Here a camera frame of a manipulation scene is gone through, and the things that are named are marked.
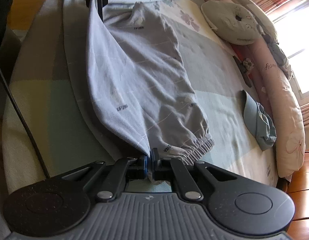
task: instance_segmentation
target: window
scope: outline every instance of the window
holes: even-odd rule
[[[309,0],[274,21],[281,49],[293,70],[290,81],[300,105],[309,102]]]

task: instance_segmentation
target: plaid blanket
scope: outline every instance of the plaid blanket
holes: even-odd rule
[[[10,84],[51,176],[95,160],[114,163],[96,140],[95,131],[84,121],[73,95],[70,66],[64,52],[63,1],[46,0],[36,15]],[[260,150],[242,118],[240,91],[245,89],[257,100],[256,92],[245,85],[232,58],[233,50],[206,23],[199,7],[202,2],[167,0],[153,4],[153,9],[161,13],[176,32],[187,75],[208,116],[215,147],[202,159],[275,186],[278,176],[273,151]],[[85,74],[84,64],[81,71]],[[9,102],[2,140],[9,192],[44,178],[31,143]],[[129,184],[129,190],[167,191],[169,186],[134,181]]]

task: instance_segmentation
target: black cable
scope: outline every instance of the black cable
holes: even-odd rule
[[[39,148],[38,148],[38,146],[37,146],[37,144],[36,144],[36,142],[34,140],[34,137],[32,136],[32,133],[31,133],[27,123],[25,122],[25,120],[24,120],[24,118],[23,118],[23,116],[22,116],[22,114],[20,112],[20,109],[19,109],[18,105],[16,104],[16,101],[14,100],[14,98],[12,96],[10,88],[9,88],[9,86],[8,86],[4,76],[2,74],[1,69],[0,69],[0,77],[1,77],[1,81],[2,81],[3,87],[4,87],[5,91],[7,92],[8,96],[10,98],[10,101],[11,101],[11,103],[13,105],[13,108],[15,109],[16,114],[18,115],[18,117],[19,117],[19,119],[20,119],[20,121],[21,121],[21,123],[22,123],[22,125],[23,125],[23,127],[24,127],[24,129],[25,129],[25,131],[26,131],[26,133],[27,133],[31,143],[32,143],[32,146],[34,148],[34,151],[35,151],[35,154],[36,154],[36,156],[38,158],[38,161],[39,161],[39,163],[41,165],[43,173],[44,173],[45,177],[47,179],[49,179],[50,175],[49,175],[49,172],[48,172],[48,169],[47,169],[46,165],[44,164],[44,161],[43,161],[43,158],[42,158],[41,153],[39,151]]]

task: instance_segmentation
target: flower print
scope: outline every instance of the flower print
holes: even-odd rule
[[[304,146],[304,138],[302,133],[299,130],[293,131],[287,140],[286,150],[288,154],[297,153],[304,154],[305,146]]]
[[[195,23],[195,20],[187,13],[180,10],[181,19],[184,20],[184,22],[187,25],[191,25],[197,32],[199,31],[200,27]]]
[[[155,2],[155,3],[153,4],[153,6],[154,6],[154,9],[155,9],[155,10],[160,11],[160,5],[159,5],[159,2],[158,2],[158,1]]]
[[[249,58],[244,59],[242,64],[246,68],[247,75],[249,75],[249,73],[251,72],[251,70],[253,69],[253,66],[254,66],[253,63],[251,62],[251,59],[249,59]]]

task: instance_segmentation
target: beige cushion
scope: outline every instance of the beige cushion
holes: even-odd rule
[[[232,0],[234,3],[241,4],[246,7],[256,18],[257,22],[263,28],[263,31],[270,36],[271,42],[277,42],[277,31],[272,23],[272,21],[268,18],[268,16],[264,13],[263,10],[260,9],[258,5],[256,5],[251,0]]]
[[[255,18],[239,4],[210,0],[201,11],[213,31],[230,43],[247,45],[261,37]]]

